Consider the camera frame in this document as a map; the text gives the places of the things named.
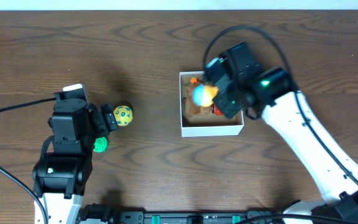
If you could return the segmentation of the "yellow ball blue letters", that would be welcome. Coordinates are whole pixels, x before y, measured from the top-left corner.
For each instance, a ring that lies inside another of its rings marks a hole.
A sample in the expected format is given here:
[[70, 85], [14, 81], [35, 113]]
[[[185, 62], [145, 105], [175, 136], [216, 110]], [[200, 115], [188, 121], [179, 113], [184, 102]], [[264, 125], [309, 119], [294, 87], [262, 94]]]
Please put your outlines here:
[[133, 120], [133, 111], [130, 107], [122, 105], [117, 106], [113, 111], [118, 126], [127, 126]]

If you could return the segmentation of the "green round toy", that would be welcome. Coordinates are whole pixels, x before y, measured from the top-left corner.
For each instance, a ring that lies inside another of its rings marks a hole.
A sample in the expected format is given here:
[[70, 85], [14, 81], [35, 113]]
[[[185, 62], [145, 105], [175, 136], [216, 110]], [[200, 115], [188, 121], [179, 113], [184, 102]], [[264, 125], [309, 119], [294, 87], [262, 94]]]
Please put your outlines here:
[[93, 151], [96, 153], [102, 153], [105, 152], [108, 147], [109, 147], [109, 140], [107, 137], [97, 138], [94, 142]]

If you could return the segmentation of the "red toy fire truck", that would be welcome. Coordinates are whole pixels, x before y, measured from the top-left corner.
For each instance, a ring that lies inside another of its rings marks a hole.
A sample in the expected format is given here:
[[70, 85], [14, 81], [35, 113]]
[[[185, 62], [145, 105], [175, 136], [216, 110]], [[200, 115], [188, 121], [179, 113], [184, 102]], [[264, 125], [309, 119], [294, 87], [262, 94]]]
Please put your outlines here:
[[212, 114], [215, 114], [216, 116], [222, 116], [223, 115], [222, 111], [215, 104], [213, 104], [211, 106], [211, 112], [212, 112]]

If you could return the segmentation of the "orange rubber duck toy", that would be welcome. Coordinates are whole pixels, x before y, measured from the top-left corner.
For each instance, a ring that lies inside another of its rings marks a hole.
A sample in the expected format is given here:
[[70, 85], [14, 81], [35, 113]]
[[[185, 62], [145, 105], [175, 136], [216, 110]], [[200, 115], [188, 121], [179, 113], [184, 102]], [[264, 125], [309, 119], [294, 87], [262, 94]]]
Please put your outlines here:
[[200, 84], [193, 90], [193, 101], [197, 106], [209, 107], [218, 93], [218, 87]]

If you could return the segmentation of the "brown plush capybara toy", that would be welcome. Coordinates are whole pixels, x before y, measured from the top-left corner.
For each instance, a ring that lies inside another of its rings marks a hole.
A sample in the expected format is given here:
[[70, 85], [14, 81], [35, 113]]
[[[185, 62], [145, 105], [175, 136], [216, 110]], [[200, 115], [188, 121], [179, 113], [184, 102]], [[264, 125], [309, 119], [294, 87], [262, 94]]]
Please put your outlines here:
[[210, 107], [198, 106], [193, 99], [193, 92], [196, 87], [200, 86], [203, 82], [196, 76], [189, 77], [189, 80], [184, 86], [185, 96], [182, 98], [182, 105], [184, 106], [184, 115], [187, 118], [193, 116], [206, 116], [211, 112]]

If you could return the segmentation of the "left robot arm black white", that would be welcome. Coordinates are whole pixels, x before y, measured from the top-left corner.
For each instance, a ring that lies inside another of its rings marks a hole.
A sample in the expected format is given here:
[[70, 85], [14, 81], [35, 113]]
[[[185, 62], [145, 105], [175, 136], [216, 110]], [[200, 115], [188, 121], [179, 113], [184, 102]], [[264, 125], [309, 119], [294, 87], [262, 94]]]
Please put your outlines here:
[[48, 122], [53, 136], [45, 140], [32, 172], [43, 206], [39, 213], [47, 223], [74, 223], [93, 170], [94, 144], [117, 129], [116, 120], [110, 104], [97, 109], [72, 98], [57, 101]]

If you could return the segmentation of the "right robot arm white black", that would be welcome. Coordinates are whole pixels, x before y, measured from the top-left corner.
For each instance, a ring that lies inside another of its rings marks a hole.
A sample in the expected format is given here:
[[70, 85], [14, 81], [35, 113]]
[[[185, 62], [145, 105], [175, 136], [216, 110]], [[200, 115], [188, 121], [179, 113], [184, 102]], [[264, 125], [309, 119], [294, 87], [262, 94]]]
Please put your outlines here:
[[288, 70], [263, 72], [216, 58], [205, 68], [219, 88], [216, 104], [256, 109], [296, 154], [312, 176], [322, 200], [296, 202], [270, 219], [282, 223], [358, 223], [358, 164], [333, 139], [312, 112]]

